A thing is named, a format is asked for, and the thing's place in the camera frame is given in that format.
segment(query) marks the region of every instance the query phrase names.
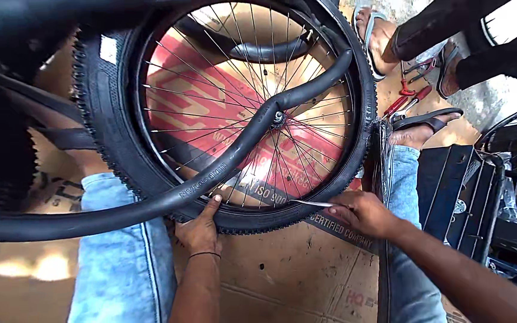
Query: finger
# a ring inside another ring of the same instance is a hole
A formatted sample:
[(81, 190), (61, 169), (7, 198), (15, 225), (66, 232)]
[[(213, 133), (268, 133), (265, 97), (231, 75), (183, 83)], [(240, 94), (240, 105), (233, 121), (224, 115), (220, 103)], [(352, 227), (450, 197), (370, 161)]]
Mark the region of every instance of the finger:
[(344, 219), (346, 222), (348, 222), (353, 227), (358, 227), (358, 218), (352, 211), (350, 211), (348, 208), (344, 206), (333, 206), (331, 208), (328, 208), (328, 213), (330, 213), (333, 216), (340, 217)]
[(185, 223), (180, 223), (180, 222), (178, 222), (178, 221), (176, 221), (176, 220), (175, 220), (175, 226), (176, 226), (177, 228), (182, 228), (183, 226), (186, 226), (186, 225), (187, 225), (189, 222), (191, 222), (191, 221), (193, 221), (193, 220), (188, 220), (188, 221), (187, 221), (187, 222), (185, 222)]
[(354, 208), (356, 199), (358, 199), (363, 193), (364, 192), (362, 191), (343, 192), (342, 194), (331, 198), (329, 202), (344, 205), (349, 208)]
[(212, 217), (215, 215), (215, 212), (219, 209), (221, 205), (222, 196), (217, 194), (212, 197), (212, 199), (207, 203), (203, 212), (200, 213), (199, 218), (212, 220)]

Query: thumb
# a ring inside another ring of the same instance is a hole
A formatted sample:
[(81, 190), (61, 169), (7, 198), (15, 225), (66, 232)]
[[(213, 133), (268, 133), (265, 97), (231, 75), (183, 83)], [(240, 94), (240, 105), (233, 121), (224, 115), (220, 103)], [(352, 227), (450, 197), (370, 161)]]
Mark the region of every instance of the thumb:
[(344, 206), (333, 206), (328, 208), (328, 213), (333, 216), (340, 217), (346, 222), (348, 222), (354, 228), (358, 227), (358, 218), (352, 211)]
[(212, 199), (207, 203), (207, 206), (203, 209), (203, 212), (200, 213), (199, 218), (203, 218), (204, 220), (212, 220), (212, 217), (215, 215), (215, 212), (221, 206), (222, 196), (217, 194), (212, 197)]

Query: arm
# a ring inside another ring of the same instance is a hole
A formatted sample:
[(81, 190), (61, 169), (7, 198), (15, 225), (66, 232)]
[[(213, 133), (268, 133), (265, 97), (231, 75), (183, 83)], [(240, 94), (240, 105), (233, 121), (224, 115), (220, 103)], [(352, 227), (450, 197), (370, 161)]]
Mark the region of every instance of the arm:
[(471, 321), (517, 322), (517, 287), (511, 282), (397, 218), (372, 193), (346, 192), (331, 202), (346, 207), (329, 213), (397, 245)]
[(219, 321), (219, 279), (222, 246), (212, 220), (219, 208), (220, 195), (207, 204), (194, 220), (176, 224), (175, 235), (185, 245), (191, 257), (175, 294), (170, 323), (216, 323)]

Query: red-handled pliers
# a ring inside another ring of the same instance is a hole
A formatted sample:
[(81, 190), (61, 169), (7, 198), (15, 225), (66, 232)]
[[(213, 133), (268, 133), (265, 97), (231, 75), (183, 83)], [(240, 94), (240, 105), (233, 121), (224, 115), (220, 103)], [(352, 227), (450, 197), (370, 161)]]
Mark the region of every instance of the red-handled pliers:
[(415, 77), (412, 77), (409, 81), (408, 81), (408, 84), (416, 81), (417, 79), (421, 78), (421, 77), (424, 77), (424, 75), (430, 73), (432, 70), (434, 70), (434, 68), (438, 65), (438, 58), (437, 57), (432, 57), (432, 58), (429, 58), (427, 59), (426, 61), (424, 62), (421, 62), (421, 63), (418, 63), (412, 67), (410, 67), (408, 70), (405, 70), (404, 71), (404, 75), (412, 72), (413, 70), (416, 70), (420, 67), (423, 67), (423, 66), (426, 66), (428, 65), (428, 67), (426, 68), (425, 71), (423, 71), (422, 73), (418, 74), (417, 76)]

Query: red-handled screwdriver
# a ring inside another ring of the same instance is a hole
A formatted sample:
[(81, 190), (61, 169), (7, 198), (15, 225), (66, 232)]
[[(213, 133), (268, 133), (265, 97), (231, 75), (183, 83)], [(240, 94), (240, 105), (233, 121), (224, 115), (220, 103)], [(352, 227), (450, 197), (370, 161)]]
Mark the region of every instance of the red-handled screwdriver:
[(432, 86), (424, 86), (416, 95), (414, 95), (412, 101), (410, 101), (405, 107), (392, 114), (390, 122), (396, 122), (400, 119), (406, 118), (406, 112), (413, 107), (416, 103), (423, 100), (432, 91)]
[(394, 101), (394, 103), (388, 107), (388, 109), (386, 109), (386, 111), (384, 111), (384, 117), (382, 117), (382, 120), (384, 120), (385, 118), (387, 118), (389, 115), (391, 115), (392, 113), (395, 113), (396, 111), (398, 111), (398, 109), (404, 104), (406, 103), (406, 101), (408, 100), (408, 97), (400, 97), (398, 98), (396, 101)]

